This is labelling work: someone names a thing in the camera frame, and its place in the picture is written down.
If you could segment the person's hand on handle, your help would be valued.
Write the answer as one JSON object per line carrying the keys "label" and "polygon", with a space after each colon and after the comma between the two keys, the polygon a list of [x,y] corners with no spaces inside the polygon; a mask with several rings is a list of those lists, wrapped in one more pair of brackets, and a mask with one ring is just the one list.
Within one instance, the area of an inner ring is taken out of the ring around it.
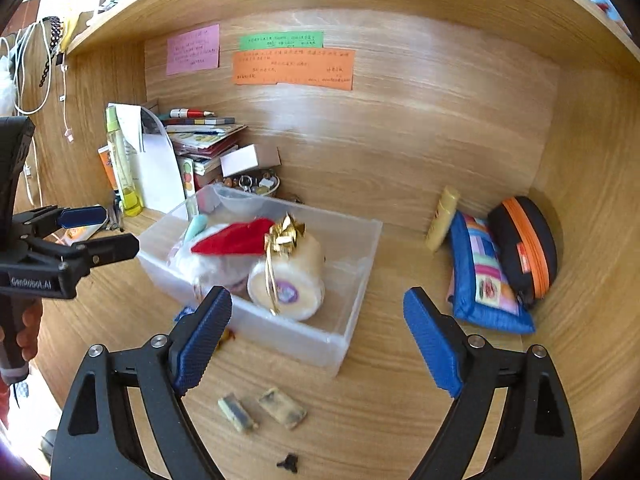
{"label": "person's hand on handle", "polygon": [[17,345],[21,348],[23,359],[31,361],[38,353],[38,336],[43,315],[40,299],[34,299],[23,312],[24,328],[17,334]]}

